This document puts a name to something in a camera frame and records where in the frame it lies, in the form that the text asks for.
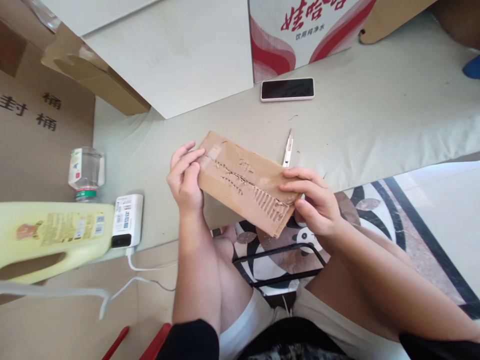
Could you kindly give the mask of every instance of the yellow plastic jug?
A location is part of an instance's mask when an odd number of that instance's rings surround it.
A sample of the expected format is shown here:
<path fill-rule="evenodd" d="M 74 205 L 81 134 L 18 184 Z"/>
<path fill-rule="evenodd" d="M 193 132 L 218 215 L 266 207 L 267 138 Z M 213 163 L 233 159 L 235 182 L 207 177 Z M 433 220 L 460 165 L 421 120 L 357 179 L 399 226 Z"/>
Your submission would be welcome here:
<path fill-rule="evenodd" d="M 33 284 L 104 255 L 110 248 L 114 206 L 74 202 L 1 202 L 0 269 L 65 253 L 57 263 L 9 281 Z"/>

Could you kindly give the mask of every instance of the blue object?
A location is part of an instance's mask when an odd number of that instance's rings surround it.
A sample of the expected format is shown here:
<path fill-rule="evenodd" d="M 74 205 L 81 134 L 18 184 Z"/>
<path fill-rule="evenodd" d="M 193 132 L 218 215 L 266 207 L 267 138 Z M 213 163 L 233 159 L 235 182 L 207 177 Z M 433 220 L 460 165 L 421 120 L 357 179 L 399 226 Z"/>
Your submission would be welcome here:
<path fill-rule="evenodd" d="M 463 73 L 472 79 L 480 79 L 480 55 L 463 68 Z"/>

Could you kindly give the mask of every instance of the person's left hand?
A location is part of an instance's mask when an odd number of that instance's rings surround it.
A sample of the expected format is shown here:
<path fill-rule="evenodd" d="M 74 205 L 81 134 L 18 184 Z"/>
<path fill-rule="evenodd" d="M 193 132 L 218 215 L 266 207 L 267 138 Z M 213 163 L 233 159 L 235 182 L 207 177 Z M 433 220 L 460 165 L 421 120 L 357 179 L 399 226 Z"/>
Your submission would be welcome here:
<path fill-rule="evenodd" d="M 195 141 L 190 141 L 175 151 L 166 177 L 182 214 L 202 212 L 204 207 L 204 193 L 198 183 L 200 165 L 195 160 L 205 153 L 205 149 L 190 151 L 194 146 Z"/>

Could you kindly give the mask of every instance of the smartphone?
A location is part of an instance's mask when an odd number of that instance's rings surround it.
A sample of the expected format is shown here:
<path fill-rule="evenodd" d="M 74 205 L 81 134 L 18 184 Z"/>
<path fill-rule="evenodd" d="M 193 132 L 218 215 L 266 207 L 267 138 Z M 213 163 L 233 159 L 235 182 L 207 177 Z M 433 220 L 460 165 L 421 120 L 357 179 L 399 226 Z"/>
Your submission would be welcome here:
<path fill-rule="evenodd" d="M 310 100 L 314 97 L 313 77 L 267 80 L 261 83 L 260 100 L 262 102 Z"/>

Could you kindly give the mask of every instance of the white cable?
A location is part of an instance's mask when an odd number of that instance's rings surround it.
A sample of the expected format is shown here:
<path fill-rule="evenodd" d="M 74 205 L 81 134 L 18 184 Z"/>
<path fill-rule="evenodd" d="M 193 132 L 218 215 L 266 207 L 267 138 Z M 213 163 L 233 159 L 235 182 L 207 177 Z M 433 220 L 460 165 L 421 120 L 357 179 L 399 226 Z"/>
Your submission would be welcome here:
<path fill-rule="evenodd" d="M 292 311 L 291 310 L 289 311 L 289 307 L 287 306 L 287 301 L 285 300 L 285 296 L 282 295 L 281 298 L 283 299 L 283 304 L 285 305 L 286 313 L 288 314 L 288 317 L 291 318 Z"/>
<path fill-rule="evenodd" d="M 113 299 L 115 299 L 118 295 L 120 295 L 121 292 L 123 292 L 131 283 L 133 280 L 138 280 L 138 281 L 142 281 L 144 283 L 154 283 L 154 284 L 157 284 L 158 286 L 160 286 L 163 290 L 165 291 L 168 291 L 168 292 L 174 292 L 175 289 L 168 289 L 166 287 L 164 287 L 161 283 L 159 283 L 158 281 L 155 281 L 155 280 L 148 280 L 146 278 L 143 278 L 143 277 L 140 277 L 140 276 L 135 276 L 135 277 L 132 277 L 130 279 L 129 282 L 127 282 L 119 291 L 117 291 L 117 293 L 115 295 L 113 295 L 111 297 L 111 299 L 109 301 L 112 301 Z"/>
<path fill-rule="evenodd" d="M 134 264 L 132 263 L 132 255 L 135 253 L 135 248 L 134 247 L 127 247 L 126 251 L 125 251 L 125 255 L 126 257 L 128 258 L 128 265 L 130 265 L 130 269 L 134 270 L 134 271 L 153 271 L 153 270 L 162 270 L 162 269 L 167 269 L 167 268 L 171 268 L 175 265 L 177 265 L 177 261 L 171 261 L 169 263 L 166 263 L 165 265 L 160 265 L 160 266 L 157 266 L 157 267 L 153 267 L 153 268 L 149 268 L 149 269 L 142 269 L 142 268 L 137 268 L 134 266 Z"/>
<path fill-rule="evenodd" d="M 135 276 L 130 279 L 115 295 L 110 297 L 108 291 L 100 288 L 71 288 L 71 289 L 59 289 L 51 288 L 39 285 L 28 285 L 17 282 L 1 281 L 0 280 L 0 293 L 20 295 L 20 296 L 36 296 L 36 297 L 76 297 L 76 296 L 97 296 L 103 299 L 100 306 L 100 313 L 98 318 L 102 320 L 105 317 L 107 305 L 120 295 L 134 280 L 139 280 L 144 283 L 153 283 L 160 286 L 163 290 L 173 292 L 175 289 L 168 289 L 155 280 L 148 280 L 140 276 Z"/>

